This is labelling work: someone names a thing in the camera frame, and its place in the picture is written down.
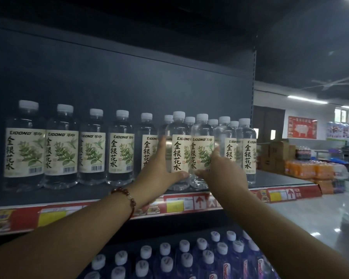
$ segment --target hand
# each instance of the hand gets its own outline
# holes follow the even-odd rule
[[[221,157],[219,147],[213,151],[211,160],[209,172],[196,170],[195,174],[206,181],[216,199],[234,190],[248,190],[247,177],[243,169],[230,159]]]
[[[156,153],[150,157],[149,162],[141,170],[134,185],[143,188],[140,193],[147,195],[147,202],[149,202],[164,194],[173,183],[187,177],[189,177],[189,173],[186,171],[167,172],[166,138],[162,137],[158,143]]]

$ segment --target red poster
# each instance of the red poster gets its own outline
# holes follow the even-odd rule
[[[317,139],[317,120],[289,116],[288,138]]]

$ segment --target bracelet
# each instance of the bracelet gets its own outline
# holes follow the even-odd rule
[[[135,208],[136,208],[136,201],[130,195],[130,193],[127,189],[124,189],[122,187],[118,187],[118,188],[113,189],[110,194],[112,195],[113,193],[116,193],[116,192],[123,193],[124,195],[127,196],[128,200],[130,201],[130,207],[132,208],[132,212],[130,213],[130,216],[128,218],[128,219],[130,219],[134,213]]]

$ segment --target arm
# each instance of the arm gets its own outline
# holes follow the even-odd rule
[[[165,139],[162,139],[157,153],[127,189],[138,209],[187,176],[184,171],[166,171]],[[76,278],[131,212],[128,198],[115,193],[0,246],[0,279]]]
[[[214,150],[210,172],[198,171],[223,209],[259,246],[282,278],[349,278],[349,263],[335,250],[248,191],[246,174]]]

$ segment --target dark gray shelf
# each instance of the dark gray shelf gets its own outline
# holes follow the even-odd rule
[[[258,170],[256,185],[254,187],[275,187],[303,184],[311,184],[311,182]],[[65,190],[48,190],[41,188],[32,192],[8,193],[2,191],[0,180],[0,206],[21,206],[42,203],[101,199],[105,197],[111,190],[111,186],[102,184],[96,186],[77,185]],[[188,192],[196,192],[196,190],[190,187],[188,190],[182,191],[181,193]],[[179,192],[167,191],[167,194],[177,193]]]

